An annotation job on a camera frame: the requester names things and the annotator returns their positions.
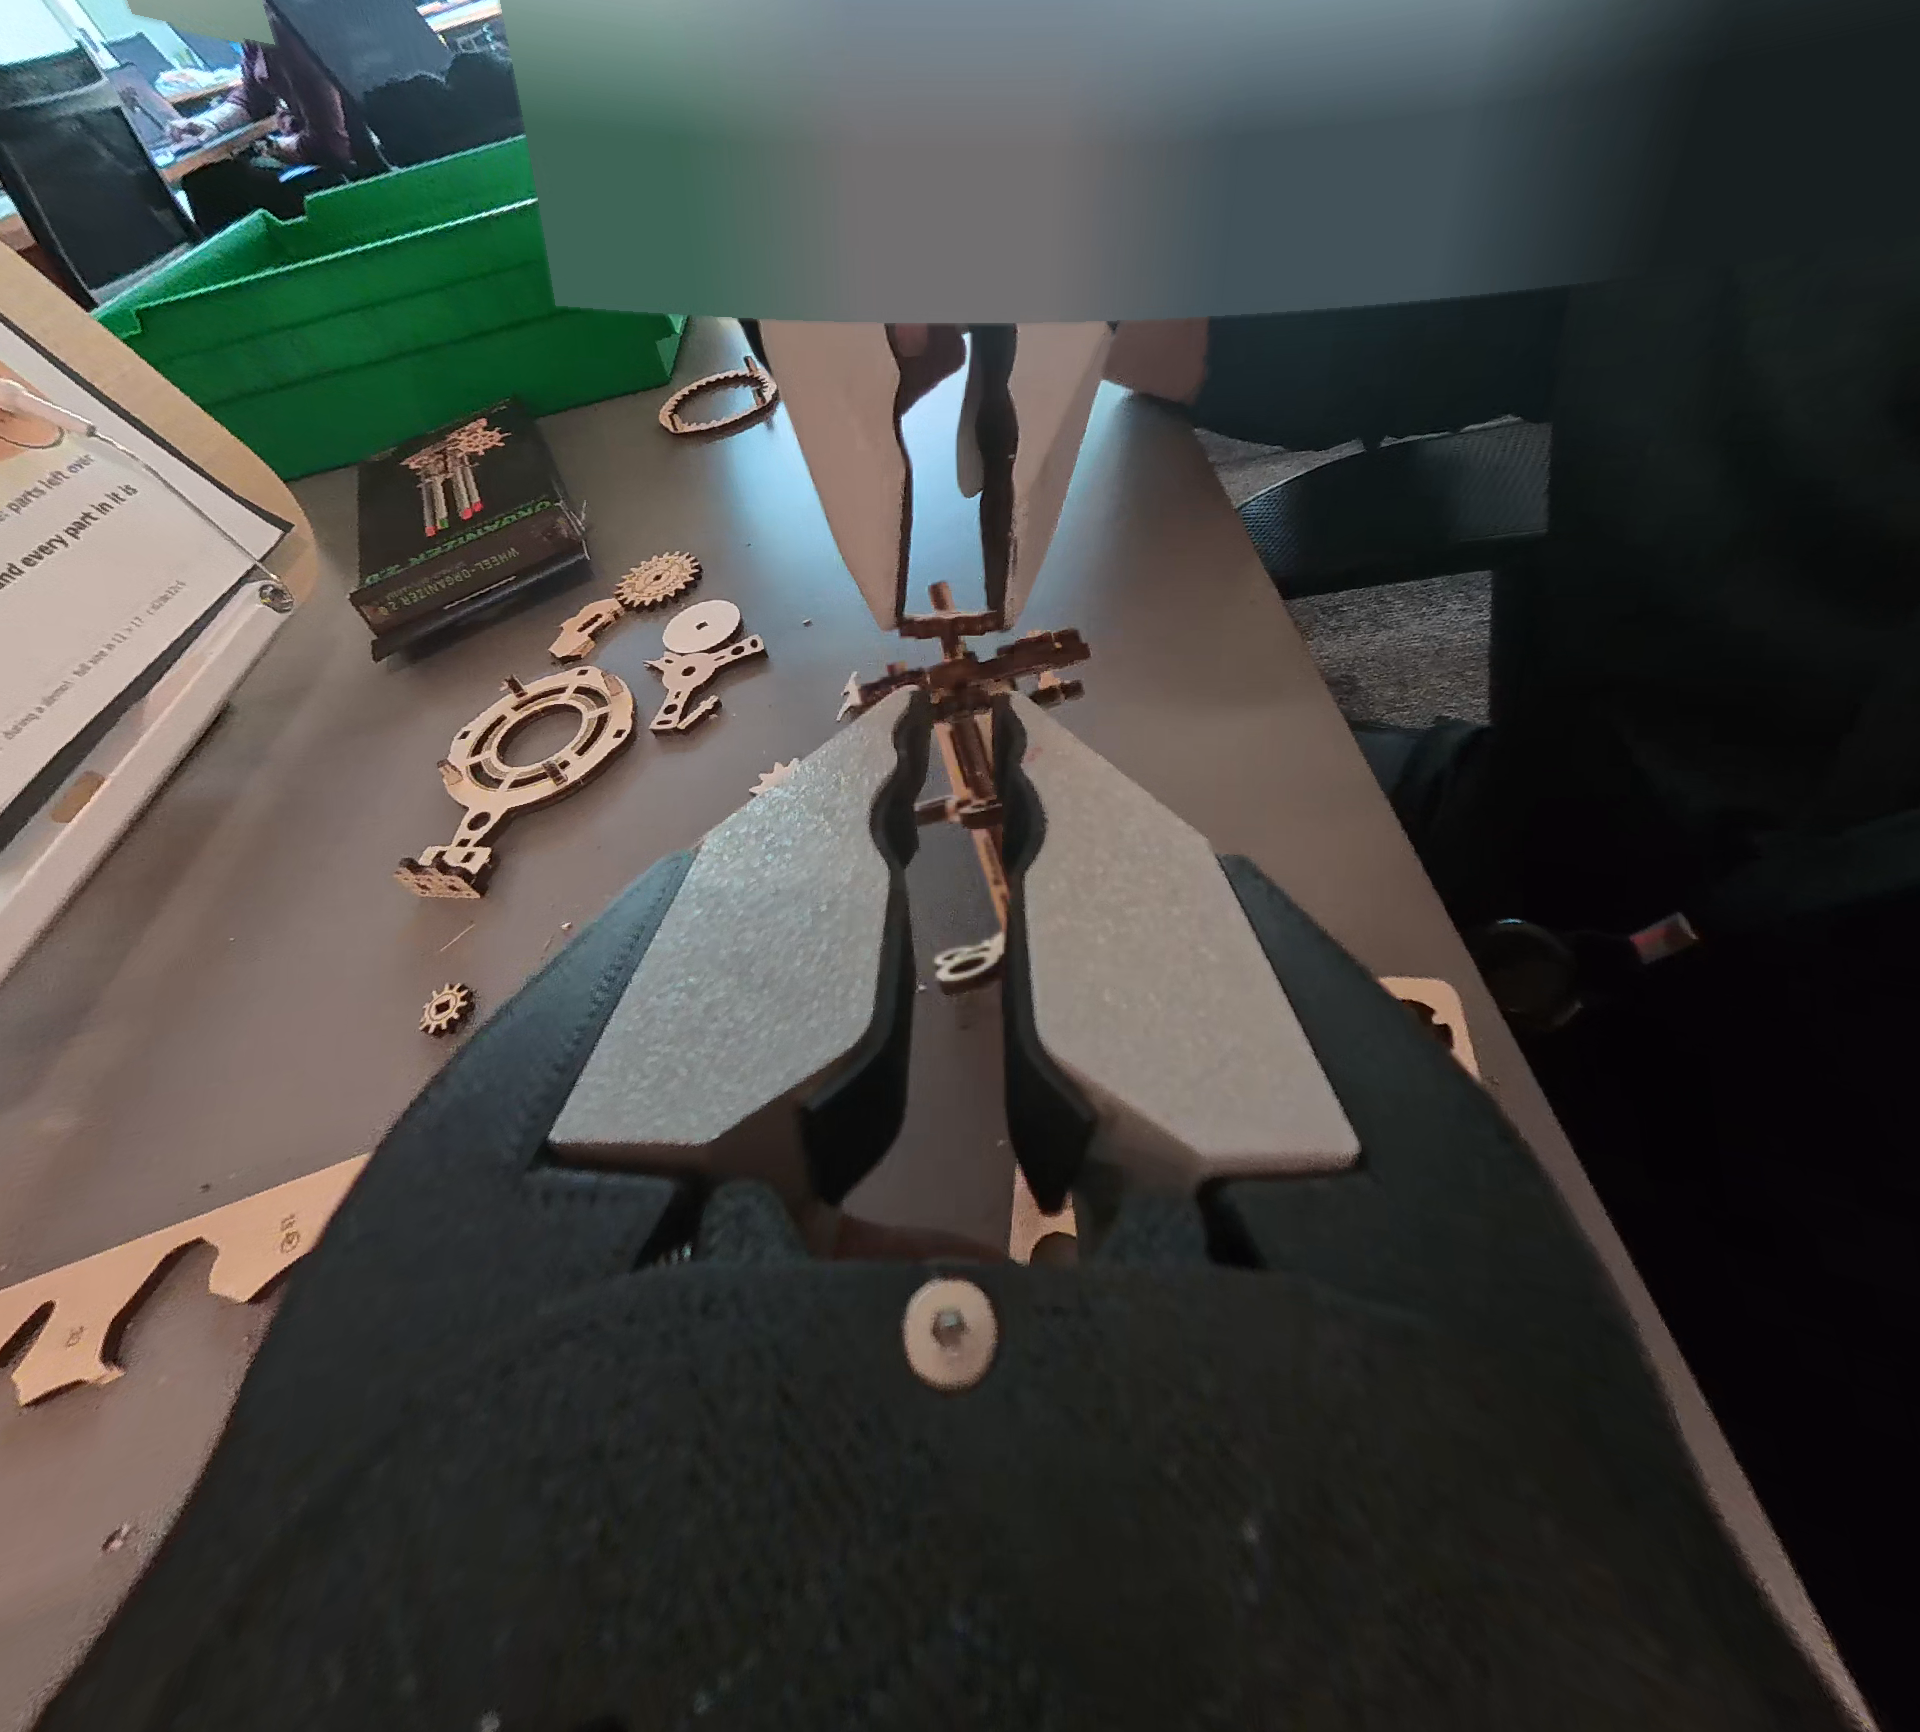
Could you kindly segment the black model kit box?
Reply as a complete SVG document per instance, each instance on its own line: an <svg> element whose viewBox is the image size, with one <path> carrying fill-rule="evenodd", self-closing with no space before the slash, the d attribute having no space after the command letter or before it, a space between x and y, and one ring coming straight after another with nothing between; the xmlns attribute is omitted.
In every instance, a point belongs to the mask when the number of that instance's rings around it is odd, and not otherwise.
<svg viewBox="0 0 1920 1732"><path fill-rule="evenodd" d="M385 447L356 469L349 604L388 660L589 569L589 528L521 398Z"/></svg>

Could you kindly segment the jagged wooden cut-out sheet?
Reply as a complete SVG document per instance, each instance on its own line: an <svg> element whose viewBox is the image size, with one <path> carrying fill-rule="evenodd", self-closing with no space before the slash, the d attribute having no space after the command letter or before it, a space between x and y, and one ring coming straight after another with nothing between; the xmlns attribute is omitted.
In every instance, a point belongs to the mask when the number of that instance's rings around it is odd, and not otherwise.
<svg viewBox="0 0 1920 1732"><path fill-rule="evenodd" d="M369 1159L353 1154L5 1286L2 1378L15 1405L117 1381L126 1323L191 1256L209 1256L208 1296L242 1306L264 1299L320 1244Z"/></svg>

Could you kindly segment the instruction sheet on stand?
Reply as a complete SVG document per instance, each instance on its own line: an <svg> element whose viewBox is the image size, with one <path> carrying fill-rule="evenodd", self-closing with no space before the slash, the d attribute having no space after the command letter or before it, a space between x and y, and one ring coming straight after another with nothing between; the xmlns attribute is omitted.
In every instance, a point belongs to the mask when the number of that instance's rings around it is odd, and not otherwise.
<svg viewBox="0 0 1920 1732"><path fill-rule="evenodd" d="M23 312L37 322L57 302L83 312L18 253L2 249L2 316ZM300 609L317 589L317 541L306 513L281 553L278 576ZM178 664L83 752L25 831L2 838L2 974L21 964L133 831L287 619L290 615L270 612L257 584L247 584Z"/></svg>

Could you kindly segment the dark cloth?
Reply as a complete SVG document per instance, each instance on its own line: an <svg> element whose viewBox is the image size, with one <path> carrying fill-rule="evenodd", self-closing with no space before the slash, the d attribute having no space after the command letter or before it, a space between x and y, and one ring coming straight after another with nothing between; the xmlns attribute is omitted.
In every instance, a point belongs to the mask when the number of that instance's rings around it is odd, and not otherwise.
<svg viewBox="0 0 1920 1732"><path fill-rule="evenodd" d="M524 136L511 59L493 49L455 55L444 74L421 71L370 88L363 117L388 166L444 160Z"/></svg>

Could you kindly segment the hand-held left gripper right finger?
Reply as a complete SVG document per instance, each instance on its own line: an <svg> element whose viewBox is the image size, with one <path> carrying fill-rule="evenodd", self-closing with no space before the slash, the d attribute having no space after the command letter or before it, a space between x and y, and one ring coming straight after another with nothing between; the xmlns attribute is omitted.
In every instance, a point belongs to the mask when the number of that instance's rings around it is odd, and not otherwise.
<svg viewBox="0 0 1920 1732"><path fill-rule="evenodd" d="M997 706L997 785L1006 1128L1036 1204L1355 1168L1213 845L1024 691Z"/></svg>

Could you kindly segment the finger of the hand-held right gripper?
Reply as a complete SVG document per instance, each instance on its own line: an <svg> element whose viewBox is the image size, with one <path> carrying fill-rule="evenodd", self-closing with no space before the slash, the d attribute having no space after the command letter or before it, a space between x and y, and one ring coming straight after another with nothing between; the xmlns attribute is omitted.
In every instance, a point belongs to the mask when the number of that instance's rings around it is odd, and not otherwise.
<svg viewBox="0 0 1920 1732"><path fill-rule="evenodd" d="M919 328L758 319L763 355L840 556L876 630L906 609L914 472L899 433Z"/></svg>
<svg viewBox="0 0 1920 1732"><path fill-rule="evenodd" d="M987 609L1014 624L1050 551L1093 420L1111 322L970 328L957 487L978 500Z"/></svg>

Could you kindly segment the printed instruction sheet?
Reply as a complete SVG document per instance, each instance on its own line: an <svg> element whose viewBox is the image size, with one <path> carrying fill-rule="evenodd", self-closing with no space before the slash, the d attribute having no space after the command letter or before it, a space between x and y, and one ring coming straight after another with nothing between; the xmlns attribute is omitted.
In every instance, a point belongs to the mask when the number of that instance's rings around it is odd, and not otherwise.
<svg viewBox="0 0 1920 1732"><path fill-rule="evenodd" d="M2 838L301 526L230 431L96 319L2 316Z"/></svg>

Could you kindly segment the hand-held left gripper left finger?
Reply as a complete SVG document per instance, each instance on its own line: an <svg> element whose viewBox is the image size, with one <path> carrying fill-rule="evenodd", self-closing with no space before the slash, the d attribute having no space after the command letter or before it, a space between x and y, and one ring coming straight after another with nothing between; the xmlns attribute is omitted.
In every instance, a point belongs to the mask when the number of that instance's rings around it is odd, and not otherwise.
<svg viewBox="0 0 1920 1732"><path fill-rule="evenodd" d="M845 1200L906 1118L918 798L919 696L896 690L711 831L547 1154Z"/></svg>

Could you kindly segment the person's right hand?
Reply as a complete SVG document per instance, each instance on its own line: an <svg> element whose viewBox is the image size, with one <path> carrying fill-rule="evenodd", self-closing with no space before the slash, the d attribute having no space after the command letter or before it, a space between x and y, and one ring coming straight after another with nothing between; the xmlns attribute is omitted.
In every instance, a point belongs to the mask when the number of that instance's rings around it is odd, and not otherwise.
<svg viewBox="0 0 1920 1732"><path fill-rule="evenodd" d="M1121 322L1100 375L1129 394L1191 406L1208 381L1210 319Z"/></svg>

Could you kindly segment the green plastic bin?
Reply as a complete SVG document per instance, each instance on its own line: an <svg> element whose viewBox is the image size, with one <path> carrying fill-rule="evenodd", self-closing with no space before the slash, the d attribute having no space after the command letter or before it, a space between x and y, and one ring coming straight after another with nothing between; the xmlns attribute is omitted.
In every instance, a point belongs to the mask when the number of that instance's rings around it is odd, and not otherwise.
<svg viewBox="0 0 1920 1732"><path fill-rule="evenodd" d="M96 319L278 476L356 466L517 398L664 384L682 312L560 308L527 140L258 209Z"/></svg>

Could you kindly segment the wooden disc lever part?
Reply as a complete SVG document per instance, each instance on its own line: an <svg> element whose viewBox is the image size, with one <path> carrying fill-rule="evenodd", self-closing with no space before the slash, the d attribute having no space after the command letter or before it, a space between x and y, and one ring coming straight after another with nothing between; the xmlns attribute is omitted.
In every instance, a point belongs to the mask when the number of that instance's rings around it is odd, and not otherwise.
<svg viewBox="0 0 1920 1732"><path fill-rule="evenodd" d="M733 599L700 599L661 630L661 654L649 670L661 681L661 703L649 719L656 734L685 734L722 706L712 690L735 664L766 657L766 640L747 634Z"/></svg>

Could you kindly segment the slotted wooden cut-out sheet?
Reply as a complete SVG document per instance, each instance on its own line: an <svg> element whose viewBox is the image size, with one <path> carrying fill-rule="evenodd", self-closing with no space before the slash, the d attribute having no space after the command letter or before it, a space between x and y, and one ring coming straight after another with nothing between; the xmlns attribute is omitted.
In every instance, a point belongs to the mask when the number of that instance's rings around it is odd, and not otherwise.
<svg viewBox="0 0 1920 1732"><path fill-rule="evenodd" d="M1453 1060L1481 1079L1473 1029L1461 991L1437 976L1376 976L1381 987L1411 1009L1417 1026L1453 1053ZM1013 1172L1013 1213L1006 1256L1014 1264L1033 1264L1050 1237L1079 1244L1079 1213L1073 1197L1057 1208L1044 1208L1021 1164Z"/></svg>

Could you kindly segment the wooden round frame part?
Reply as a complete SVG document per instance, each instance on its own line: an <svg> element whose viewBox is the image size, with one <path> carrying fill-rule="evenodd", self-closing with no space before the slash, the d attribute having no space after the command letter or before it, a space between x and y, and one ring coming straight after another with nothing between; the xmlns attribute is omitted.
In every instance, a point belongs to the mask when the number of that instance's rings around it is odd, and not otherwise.
<svg viewBox="0 0 1920 1732"><path fill-rule="evenodd" d="M537 757L510 747L528 727L566 720L566 737ZM439 760L447 795L460 805L452 842L401 858L395 879L422 900L480 900L494 877L494 842L524 813L560 805L593 785L636 742L636 696L603 670L576 667L533 683L507 678Z"/></svg>

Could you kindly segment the wooden gear axle assembly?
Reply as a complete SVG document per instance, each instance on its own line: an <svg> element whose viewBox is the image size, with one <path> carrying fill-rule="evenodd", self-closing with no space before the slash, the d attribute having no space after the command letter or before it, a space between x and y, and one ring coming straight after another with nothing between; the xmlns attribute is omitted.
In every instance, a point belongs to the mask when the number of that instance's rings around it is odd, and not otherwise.
<svg viewBox="0 0 1920 1732"><path fill-rule="evenodd" d="M993 631L987 612L957 612L952 589L929 589L929 615L906 615L899 634L934 640L937 664L889 664L873 681L852 676L842 690L836 720L868 713L889 691L919 690L929 698L934 742L945 767L950 795L919 800L918 825L954 825L975 842L975 856L997 931L987 938L940 951L934 957L934 981L942 994L970 994L1004 967L1008 927L1008 872L1004 861L1004 798L994 760L994 701L1008 691L1029 696L1037 706L1067 703L1085 696L1085 683L1070 678L1070 667L1093 657L1093 645L1079 630L1036 630L988 654L971 648L975 637Z"/></svg>

